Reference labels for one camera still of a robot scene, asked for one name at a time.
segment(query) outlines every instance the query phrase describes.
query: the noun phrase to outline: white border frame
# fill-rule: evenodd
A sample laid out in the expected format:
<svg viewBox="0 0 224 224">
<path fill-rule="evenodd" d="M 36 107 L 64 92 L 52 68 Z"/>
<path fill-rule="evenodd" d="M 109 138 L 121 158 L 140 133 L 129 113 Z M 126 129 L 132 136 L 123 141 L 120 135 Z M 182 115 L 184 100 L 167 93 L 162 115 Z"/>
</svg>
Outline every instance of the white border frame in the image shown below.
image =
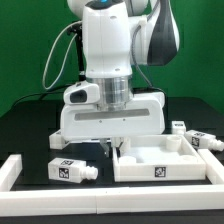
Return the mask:
<svg viewBox="0 0 224 224">
<path fill-rule="evenodd" d="M 0 216 L 224 209 L 224 167 L 198 153 L 212 185 L 0 192 Z"/>
</svg>

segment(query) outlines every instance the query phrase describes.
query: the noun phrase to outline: black cable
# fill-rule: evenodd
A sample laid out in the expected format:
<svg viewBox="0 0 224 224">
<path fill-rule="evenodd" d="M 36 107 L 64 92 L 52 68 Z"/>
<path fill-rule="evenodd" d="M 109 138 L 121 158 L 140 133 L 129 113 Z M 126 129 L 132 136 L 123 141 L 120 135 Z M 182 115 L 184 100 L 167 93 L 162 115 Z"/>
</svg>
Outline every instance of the black cable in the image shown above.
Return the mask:
<svg viewBox="0 0 224 224">
<path fill-rule="evenodd" d="M 158 8 L 160 3 L 160 0 L 157 0 L 154 8 L 152 9 L 151 13 L 147 16 L 147 21 L 149 21 L 150 18 L 152 18 L 152 16 L 154 15 L 156 9 Z M 132 43 L 131 43 L 131 55 L 132 55 L 132 60 L 134 62 L 134 65 L 136 67 L 136 69 L 138 70 L 139 74 L 142 76 L 142 78 L 144 79 L 144 81 L 148 84 L 149 87 L 153 87 L 152 83 L 150 82 L 150 80 L 146 77 L 146 75 L 142 72 L 141 68 L 139 67 L 136 57 L 135 57 L 135 41 L 136 41 L 136 37 L 137 34 L 139 32 L 139 30 L 141 30 L 141 26 L 138 25 L 134 31 L 133 37 L 132 37 Z"/>
<path fill-rule="evenodd" d="M 82 24 L 76 24 L 70 27 L 67 30 L 67 34 L 70 35 L 74 33 L 76 35 L 75 42 L 76 42 L 76 53 L 78 59 L 78 67 L 79 67 L 79 81 L 85 81 L 85 66 L 84 66 L 84 59 L 83 59 L 83 40 L 82 40 Z"/>
<path fill-rule="evenodd" d="M 130 2 L 130 6 L 131 6 L 132 15 L 134 16 L 134 8 L 133 8 L 132 0 L 129 0 L 129 2 Z"/>
<path fill-rule="evenodd" d="M 65 84 L 65 85 L 54 87 L 51 90 L 48 90 L 47 92 L 43 93 L 38 100 L 43 100 L 49 93 L 54 92 L 54 91 L 59 90 L 59 89 L 67 88 L 71 85 L 73 85 L 73 84 Z"/>
<path fill-rule="evenodd" d="M 64 93 L 64 92 L 53 92 L 53 93 L 49 92 L 49 93 L 47 93 L 47 95 L 62 94 L 62 93 Z M 15 107 L 20 101 L 22 101 L 22 100 L 24 100 L 26 98 L 33 97 L 33 96 L 41 96 L 43 94 L 46 94 L 46 93 L 33 93 L 33 94 L 30 94 L 30 95 L 23 96 L 23 97 L 19 98 L 18 100 L 16 100 L 12 104 L 11 108 Z"/>
<path fill-rule="evenodd" d="M 164 90 L 160 89 L 160 88 L 156 88 L 153 86 L 149 86 L 149 87 L 141 87 L 141 88 L 133 88 L 133 93 L 134 94 L 138 94 L 138 93 L 148 93 L 148 92 L 162 92 L 165 96 L 165 98 L 167 98 L 167 94 Z"/>
</svg>

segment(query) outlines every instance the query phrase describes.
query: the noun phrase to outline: green backdrop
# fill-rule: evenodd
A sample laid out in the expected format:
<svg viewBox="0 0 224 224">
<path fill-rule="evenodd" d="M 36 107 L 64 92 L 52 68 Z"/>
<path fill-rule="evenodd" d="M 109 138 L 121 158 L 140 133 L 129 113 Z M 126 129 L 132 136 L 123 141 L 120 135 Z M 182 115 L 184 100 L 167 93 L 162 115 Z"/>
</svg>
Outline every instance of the green backdrop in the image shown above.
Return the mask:
<svg viewBox="0 0 224 224">
<path fill-rule="evenodd" d="M 23 95 L 42 92 L 42 74 L 58 33 L 76 18 L 66 0 L 0 0 L 0 115 Z M 167 66 L 144 68 L 171 97 L 199 97 L 224 113 L 224 1 L 171 0 L 181 47 Z M 49 70 L 58 73 L 69 38 L 63 37 Z M 61 83 L 77 79 L 74 51 Z M 137 74 L 134 86 L 145 86 Z"/>
</svg>

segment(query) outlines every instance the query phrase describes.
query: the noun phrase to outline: cylindrical connector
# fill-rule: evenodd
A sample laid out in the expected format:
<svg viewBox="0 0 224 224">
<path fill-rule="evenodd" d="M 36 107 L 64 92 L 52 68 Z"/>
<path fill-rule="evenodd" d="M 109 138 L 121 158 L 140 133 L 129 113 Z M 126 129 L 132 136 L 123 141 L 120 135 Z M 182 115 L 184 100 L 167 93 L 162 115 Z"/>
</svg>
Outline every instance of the cylindrical connector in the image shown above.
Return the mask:
<svg viewBox="0 0 224 224">
<path fill-rule="evenodd" d="M 181 149 L 182 139 L 177 135 L 170 135 L 166 138 L 166 149 L 178 152 Z"/>
<path fill-rule="evenodd" d="M 98 176 L 98 169 L 90 166 L 83 167 L 80 169 L 80 176 L 82 179 L 95 180 Z"/>
<path fill-rule="evenodd" d="M 223 151 L 224 149 L 224 142 L 216 139 L 211 139 L 209 141 L 208 149 L 214 149 L 217 151 Z"/>
</svg>

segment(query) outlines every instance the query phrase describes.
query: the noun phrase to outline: black and white label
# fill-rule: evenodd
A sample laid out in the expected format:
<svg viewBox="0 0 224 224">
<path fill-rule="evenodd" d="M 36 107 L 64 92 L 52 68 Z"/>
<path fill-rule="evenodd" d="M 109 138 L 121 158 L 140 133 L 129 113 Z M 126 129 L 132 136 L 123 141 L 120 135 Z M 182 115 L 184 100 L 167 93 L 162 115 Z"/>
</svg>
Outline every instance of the black and white label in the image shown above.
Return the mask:
<svg viewBox="0 0 224 224">
<path fill-rule="evenodd" d="M 166 177 L 166 167 L 155 167 L 155 177 Z"/>
<path fill-rule="evenodd" d="M 197 132 L 194 135 L 195 136 L 198 136 L 198 137 L 203 137 L 205 134 L 204 133 L 201 133 L 201 132 Z"/>
<path fill-rule="evenodd" d="M 191 142 L 191 144 L 192 144 L 193 146 L 199 147 L 199 146 L 200 146 L 200 139 L 199 139 L 199 138 L 192 137 L 192 142 Z"/>
<path fill-rule="evenodd" d="M 64 166 L 70 166 L 70 165 L 72 165 L 73 162 L 74 162 L 74 161 L 71 161 L 71 160 L 64 160 L 64 161 L 61 163 L 61 165 L 64 165 Z"/>
<path fill-rule="evenodd" d="M 69 179 L 69 169 L 59 167 L 59 177 L 62 179 Z"/>
</svg>

